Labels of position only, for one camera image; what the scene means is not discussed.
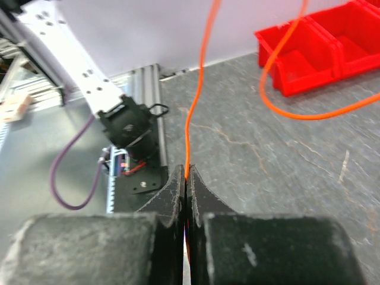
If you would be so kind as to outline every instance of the white bracket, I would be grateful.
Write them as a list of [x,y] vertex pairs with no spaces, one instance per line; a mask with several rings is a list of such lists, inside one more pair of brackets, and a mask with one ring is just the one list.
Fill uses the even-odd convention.
[[114,85],[91,59],[72,33],[57,1],[35,0],[16,15],[49,49],[83,93],[94,115],[118,105],[123,91]]

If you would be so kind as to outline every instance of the white wall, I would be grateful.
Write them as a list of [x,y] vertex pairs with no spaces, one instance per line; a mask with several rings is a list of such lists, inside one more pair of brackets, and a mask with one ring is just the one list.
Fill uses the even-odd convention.
[[[198,65],[212,0],[63,0],[67,23],[108,76],[158,62],[168,71]],[[345,0],[309,0],[308,12]],[[224,0],[207,61],[253,52],[253,32],[296,16],[301,0]]]

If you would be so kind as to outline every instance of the white scratch mark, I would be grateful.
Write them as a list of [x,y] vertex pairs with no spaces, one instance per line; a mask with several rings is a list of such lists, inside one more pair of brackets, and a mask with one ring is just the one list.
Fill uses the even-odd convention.
[[244,243],[243,251],[247,254],[249,263],[251,263],[253,267],[256,267],[257,266],[256,255],[252,251],[252,248],[247,243]]
[[347,169],[347,162],[349,162],[350,152],[349,150],[346,150],[346,156],[344,158],[343,164],[342,164],[342,170],[340,172],[339,181],[343,182],[343,176],[344,172],[346,172]]

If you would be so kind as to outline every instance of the gray table surface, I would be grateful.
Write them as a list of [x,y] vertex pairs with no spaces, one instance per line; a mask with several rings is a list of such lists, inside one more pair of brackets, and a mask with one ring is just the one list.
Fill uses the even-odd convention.
[[[327,121],[295,121],[274,114],[257,92],[256,55],[210,66],[191,124],[192,163],[206,184],[238,212],[304,213],[337,219],[347,230],[369,284],[380,283],[380,104]],[[164,81],[169,167],[185,161],[184,124],[197,72]],[[283,109],[321,113],[380,91],[380,72],[285,99]],[[89,115],[79,100],[29,114],[15,123],[0,154],[0,256],[28,216],[62,212],[50,197],[50,164]],[[96,161],[107,145],[95,123],[63,161],[62,195],[79,203],[89,191]],[[105,212],[106,181],[84,213]]]

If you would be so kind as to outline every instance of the stone-patterned countertop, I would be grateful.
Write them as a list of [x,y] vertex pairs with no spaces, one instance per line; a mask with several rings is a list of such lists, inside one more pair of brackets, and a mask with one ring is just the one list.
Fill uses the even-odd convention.
[[[337,219],[347,230],[369,284],[380,283],[380,104],[325,121],[296,121],[267,109],[261,69],[248,55],[205,70],[191,123],[191,162],[238,212],[304,213]],[[184,125],[198,72],[163,82],[170,167],[185,161]],[[322,113],[380,91],[380,72],[284,98],[296,113]]]

